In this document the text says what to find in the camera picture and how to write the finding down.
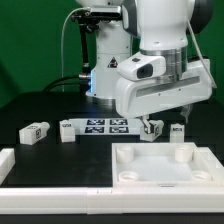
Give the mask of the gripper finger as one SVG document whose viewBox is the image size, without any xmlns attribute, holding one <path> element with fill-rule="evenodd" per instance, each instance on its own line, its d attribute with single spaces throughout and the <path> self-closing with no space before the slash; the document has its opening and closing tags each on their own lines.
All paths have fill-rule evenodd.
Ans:
<svg viewBox="0 0 224 224">
<path fill-rule="evenodd" d="M 144 128 L 150 129 L 149 115 L 141 116 L 140 120 L 142 121 Z"/>
<path fill-rule="evenodd" d="M 184 105 L 181 111 L 181 115 L 185 118 L 185 121 L 189 120 L 189 116 L 191 114 L 191 111 L 193 109 L 192 104 Z"/>
</svg>

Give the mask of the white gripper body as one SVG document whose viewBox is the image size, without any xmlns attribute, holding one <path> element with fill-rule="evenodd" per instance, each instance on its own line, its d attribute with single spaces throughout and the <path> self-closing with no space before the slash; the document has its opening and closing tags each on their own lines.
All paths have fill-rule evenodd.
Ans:
<svg viewBox="0 0 224 224">
<path fill-rule="evenodd" d="M 135 118 L 209 99 L 212 82 L 207 74 L 210 60 L 194 60 L 174 79 L 159 77 L 130 81 L 120 75 L 116 84 L 116 111 L 124 118 Z"/>
</svg>

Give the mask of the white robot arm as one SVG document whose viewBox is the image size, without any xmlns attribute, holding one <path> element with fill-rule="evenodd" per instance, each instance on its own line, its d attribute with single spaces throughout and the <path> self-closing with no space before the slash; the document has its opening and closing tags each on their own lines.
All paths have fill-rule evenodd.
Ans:
<svg viewBox="0 0 224 224">
<path fill-rule="evenodd" d="M 188 41 L 211 20 L 212 0 L 76 0 L 96 27 L 97 62 L 87 96 L 124 118 L 208 99 L 210 61 L 190 60 Z"/>
</svg>

